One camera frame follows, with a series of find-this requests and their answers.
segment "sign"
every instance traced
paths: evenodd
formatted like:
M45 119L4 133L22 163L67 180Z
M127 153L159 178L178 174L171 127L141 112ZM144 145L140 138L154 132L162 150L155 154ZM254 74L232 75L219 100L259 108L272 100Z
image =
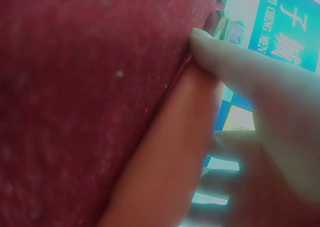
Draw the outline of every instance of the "sign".
M313 0L260 0L249 49L316 71L320 5Z

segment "red fabric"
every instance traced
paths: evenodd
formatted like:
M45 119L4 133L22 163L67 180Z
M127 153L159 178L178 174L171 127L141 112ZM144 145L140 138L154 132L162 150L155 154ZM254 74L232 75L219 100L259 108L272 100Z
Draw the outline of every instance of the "red fabric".
M0 226L92 227L216 0L0 0Z

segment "blue sign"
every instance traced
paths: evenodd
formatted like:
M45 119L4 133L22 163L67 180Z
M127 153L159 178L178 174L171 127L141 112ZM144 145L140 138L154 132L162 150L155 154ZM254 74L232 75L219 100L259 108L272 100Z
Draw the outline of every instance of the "blue sign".
M260 0L249 49L315 71L320 5L313 0Z

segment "hand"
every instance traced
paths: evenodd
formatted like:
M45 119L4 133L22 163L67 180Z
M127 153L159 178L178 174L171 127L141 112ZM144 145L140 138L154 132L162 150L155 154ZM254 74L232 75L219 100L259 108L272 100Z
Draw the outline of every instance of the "hand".
M219 131L210 155L239 160L240 174L207 172L198 191L230 195L194 204L193 222L223 227L320 225L320 77L214 40L194 29L192 57L252 103L256 131Z

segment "fingernail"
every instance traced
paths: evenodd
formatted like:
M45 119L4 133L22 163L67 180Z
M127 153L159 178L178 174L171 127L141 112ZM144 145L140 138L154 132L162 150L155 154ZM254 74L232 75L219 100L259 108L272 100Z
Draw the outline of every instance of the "fingernail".
M192 31L191 31L191 35L192 36L197 36L197 37L200 37L200 38L203 38L203 39L213 39L213 37L205 32L204 30L200 29L200 28L193 28Z

